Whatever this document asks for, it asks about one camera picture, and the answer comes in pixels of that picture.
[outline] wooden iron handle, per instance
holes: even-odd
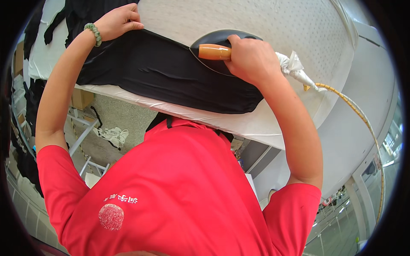
[[[211,43],[204,43],[199,45],[198,57],[201,59],[209,59],[214,61],[229,60],[230,61],[231,48],[215,45]]]

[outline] perforated white surface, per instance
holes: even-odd
[[[58,1],[64,2],[47,0],[43,11],[50,9],[52,2]],[[348,30],[337,7],[329,0],[141,0],[138,8],[146,29],[185,45],[191,45],[201,36],[215,30],[237,29],[262,37],[275,51],[287,56],[294,50],[301,59],[306,74],[314,82],[328,84],[337,90],[343,88],[353,59],[354,47]],[[54,16],[60,9],[56,8],[52,15],[43,13],[43,17]],[[56,40],[67,29],[64,23],[63,21],[54,31],[50,46],[42,45],[47,25],[40,24],[39,36],[30,55],[31,77],[47,79],[50,75],[55,62],[64,51],[64,45],[61,47],[60,41],[65,38]],[[316,127],[319,127],[331,111],[337,96],[313,90],[305,92],[300,83],[292,78],[289,81]],[[117,86],[79,88],[200,121],[284,149],[282,132],[264,100],[252,113],[229,115],[140,97]]]

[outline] green bead bracelet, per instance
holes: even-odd
[[[93,23],[87,23],[84,26],[84,30],[89,29],[94,33],[94,36],[96,36],[96,47],[99,47],[101,45],[101,36],[100,32],[98,31],[98,28],[93,24]]]

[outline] t-shirt sleeve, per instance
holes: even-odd
[[[272,195],[263,216],[279,255],[302,255],[320,197],[320,189],[299,183],[287,185]]]
[[[37,154],[37,167],[50,223],[61,243],[64,227],[90,189],[75,169],[70,154],[60,146],[42,148]]]

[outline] hand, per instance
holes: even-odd
[[[225,61],[232,75],[260,89],[277,76],[283,76],[275,51],[268,42],[228,36],[232,45],[231,61]]]
[[[94,25],[102,41],[113,40],[130,30],[143,29],[136,3],[124,5],[107,12]]]

